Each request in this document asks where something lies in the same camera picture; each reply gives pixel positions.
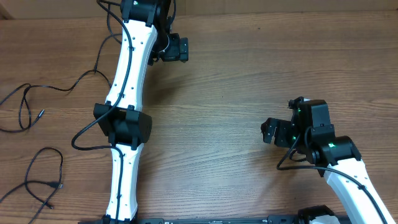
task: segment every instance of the wooden table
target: wooden table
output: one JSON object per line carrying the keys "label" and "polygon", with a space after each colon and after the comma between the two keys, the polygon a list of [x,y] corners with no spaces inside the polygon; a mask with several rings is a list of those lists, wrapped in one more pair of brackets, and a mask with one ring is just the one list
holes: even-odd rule
{"label": "wooden table", "polygon": [[[353,139],[398,220],[397,24],[397,11],[178,17],[174,31],[189,38],[190,60],[155,64],[144,85],[144,112],[154,126],[140,160],[139,216],[263,217],[323,204],[344,213],[316,171],[277,171],[286,150],[262,142],[260,125],[268,117],[289,119],[287,100],[306,96],[328,102],[336,135]],[[104,18],[1,21],[0,98],[26,82],[70,87],[93,68],[107,35]],[[112,40],[99,62],[111,79],[118,57]],[[64,155],[64,188],[51,199],[55,209],[43,209],[35,223],[104,214],[110,150],[81,152],[70,141],[93,121],[93,106],[108,91],[98,75],[69,94],[31,90],[33,116],[45,109],[43,118],[27,132],[0,133],[1,195],[23,181],[42,147]],[[21,96],[1,106],[2,128],[18,128]],[[99,126],[78,142],[106,143]],[[58,163],[55,154],[44,154],[30,179],[56,180]],[[50,192],[41,185],[32,189],[43,198]],[[20,189],[0,204],[0,222],[27,223],[39,206]]]}

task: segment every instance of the robotic arm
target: robotic arm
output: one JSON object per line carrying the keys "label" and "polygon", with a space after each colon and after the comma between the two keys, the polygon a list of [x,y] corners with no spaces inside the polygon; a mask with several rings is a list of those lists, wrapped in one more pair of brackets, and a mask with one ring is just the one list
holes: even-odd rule
{"label": "robotic arm", "polygon": [[[289,101],[289,108],[293,110],[290,121],[268,118],[261,125],[264,142],[271,143],[272,137],[275,137],[276,146],[296,148],[299,154],[305,155],[306,161],[320,167],[320,176],[335,191],[352,223],[395,223],[374,189],[354,142],[347,136],[335,136],[326,102],[299,97]],[[349,175],[361,186],[331,172],[334,170]],[[366,188],[370,196],[361,187]],[[306,217],[306,223],[313,223],[308,218],[310,215]]]}
{"label": "robotic arm", "polygon": [[111,198],[106,215],[98,223],[114,223],[116,217],[118,223],[130,223],[137,214],[139,157],[152,128],[152,118],[142,112],[142,88],[147,66],[153,65],[160,58],[164,62],[188,61],[188,39],[170,34],[172,19],[167,17],[169,7],[170,0],[123,0],[121,3],[122,19],[132,42],[132,61],[129,65],[130,45],[123,29],[116,76],[106,103],[95,105],[94,117],[98,119],[117,102],[127,67],[130,66],[126,87],[117,108],[98,123],[109,143],[122,152],[123,161],[120,153],[112,149]]}

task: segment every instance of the white arm segment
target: white arm segment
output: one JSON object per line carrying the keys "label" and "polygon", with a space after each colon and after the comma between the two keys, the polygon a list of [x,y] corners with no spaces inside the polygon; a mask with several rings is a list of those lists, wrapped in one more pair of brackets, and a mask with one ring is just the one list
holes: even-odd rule
{"label": "white arm segment", "polygon": [[[118,104],[118,108],[126,109],[133,105],[136,111],[142,110],[142,87],[144,84],[147,63],[150,52],[157,38],[157,31],[154,26],[146,27],[145,22],[130,20],[124,23],[130,33],[132,46],[132,62],[127,85],[124,90],[124,97]],[[123,30],[122,46],[119,57],[118,69],[114,82],[106,97],[114,105],[121,91],[124,78],[126,77],[127,64],[129,60],[129,41]],[[125,156],[123,157],[123,175],[121,182],[121,198],[118,220],[124,221],[126,218],[132,220],[137,212],[136,186],[138,175],[138,162],[144,144],[133,151],[131,146],[121,144],[116,145]],[[113,171],[112,171],[112,190],[106,214],[112,219],[116,218],[117,194],[120,175],[120,156],[119,152],[112,149]]]}
{"label": "white arm segment", "polygon": [[[395,223],[394,219],[391,217],[391,214],[388,212],[386,206],[383,204],[382,200],[374,189],[371,180],[369,179],[368,173],[366,172],[365,163],[363,161],[357,161],[355,158],[345,159],[338,161],[338,165],[336,166],[329,164],[328,168],[342,171],[365,185],[369,193],[379,205],[381,212],[386,218],[388,224]],[[330,187],[332,187],[337,194],[337,197],[342,202],[352,223],[382,223],[380,216],[374,208],[374,205],[370,201],[369,197],[364,193],[363,190],[359,190],[358,186],[354,182],[334,172],[326,171],[324,177],[326,182],[330,185]]]}

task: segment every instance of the beige wall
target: beige wall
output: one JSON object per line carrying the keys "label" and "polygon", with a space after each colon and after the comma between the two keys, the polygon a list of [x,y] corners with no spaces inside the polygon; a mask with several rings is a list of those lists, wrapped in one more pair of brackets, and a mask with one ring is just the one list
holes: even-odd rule
{"label": "beige wall", "polygon": [[[101,17],[95,0],[0,0],[7,18]],[[398,0],[177,0],[177,15],[395,10]]]}

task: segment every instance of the cable tip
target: cable tip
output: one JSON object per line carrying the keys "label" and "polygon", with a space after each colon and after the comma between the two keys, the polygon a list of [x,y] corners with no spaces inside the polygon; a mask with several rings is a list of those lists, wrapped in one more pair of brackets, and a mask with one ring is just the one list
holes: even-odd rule
{"label": "cable tip", "polygon": [[38,117],[41,118],[43,116],[43,114],[44,114],[44,110],[40,111]]}

